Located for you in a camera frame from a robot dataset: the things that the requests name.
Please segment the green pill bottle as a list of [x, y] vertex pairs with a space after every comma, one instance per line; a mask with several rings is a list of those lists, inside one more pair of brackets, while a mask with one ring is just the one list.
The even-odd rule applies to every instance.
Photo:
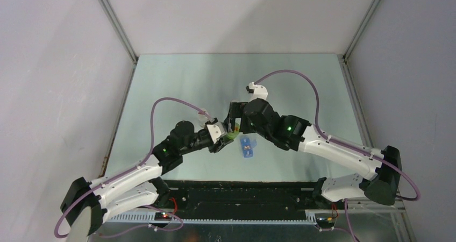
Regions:
[[229, 140], [235, 140], [235, 138], [239, 135], [239, 124], [235, 123], [234, 130], [226, 134], [226, 138]]

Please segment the white bottle orange label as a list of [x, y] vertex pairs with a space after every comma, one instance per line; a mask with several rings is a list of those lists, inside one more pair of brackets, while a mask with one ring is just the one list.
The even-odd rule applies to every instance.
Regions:
[[201, 109], [201, 111], [198, 111], [198, 123], [200, 127], [205, 127], [207, 122], [212, 122], [213, 118], [210, 117], [208, 111], [204, 108]]

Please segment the blue pill organizer box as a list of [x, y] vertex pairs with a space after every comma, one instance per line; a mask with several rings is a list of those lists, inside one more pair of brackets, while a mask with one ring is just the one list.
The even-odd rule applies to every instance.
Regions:
[[248, 159], [254, 156], [254, 148], [257, 145], [257, 141], [251, 136], [240, 137], [240, 147], [243, 157]]

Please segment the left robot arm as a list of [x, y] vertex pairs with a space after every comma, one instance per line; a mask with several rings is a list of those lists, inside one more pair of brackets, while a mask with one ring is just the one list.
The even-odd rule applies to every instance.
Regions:
[[60, 209], [64, 220], [73, 226], [82, 211], [90, 209], [88, 234], [93, 234], [112, 217], [145, 205], [163, 208], [170, 201], [170, 190], [162, 176], [183, 162], [188, 153], [207, 148], [217, 153], [238, 134], [237, 124], [225, 125], [218, 120], [207, 122], [195, 131], [192, 122], [180, 121], [169, 135], [143, 160], [114, 176], [92, 181], [81, 177], [70, 186]]

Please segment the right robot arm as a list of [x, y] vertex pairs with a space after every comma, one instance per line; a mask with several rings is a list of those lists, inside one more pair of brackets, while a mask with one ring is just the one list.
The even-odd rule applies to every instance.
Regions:
[[318, 179], [313, 203], [321, 209], [342, 199], [366, 197], [382, 205], [393, 205], [397, 199], [399, 170], [402, 168], [400, 151], [387, 146], [380, 150], [340, 140], [318, 131], [315, 124], [293, 116], [279, 115], [264, 99], [250, 102], [232, 102], [224, 120], [228, 131], [234, 131], [240, 119], [238, 131], [256, 133], [288, 151], [310, 153], [340, 164], [354, 174], [339, 178]]

